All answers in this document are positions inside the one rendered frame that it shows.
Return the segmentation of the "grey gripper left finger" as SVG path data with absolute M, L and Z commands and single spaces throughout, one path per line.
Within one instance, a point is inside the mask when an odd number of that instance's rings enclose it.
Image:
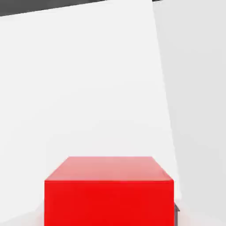
M 44 207 L 0 223 L 0 226 L 44 226 Z

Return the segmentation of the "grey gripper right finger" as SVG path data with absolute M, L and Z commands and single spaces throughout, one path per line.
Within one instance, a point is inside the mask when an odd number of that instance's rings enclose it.
M 207 219 L 194 203 L 176 202 L 177 226 L 207 226 Z

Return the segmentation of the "small red cube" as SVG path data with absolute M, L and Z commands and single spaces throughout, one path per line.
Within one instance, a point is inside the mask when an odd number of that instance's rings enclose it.
M 174 181 L 152 157 L 69 157 L 45 179 L 44 226 L 174 226 Z

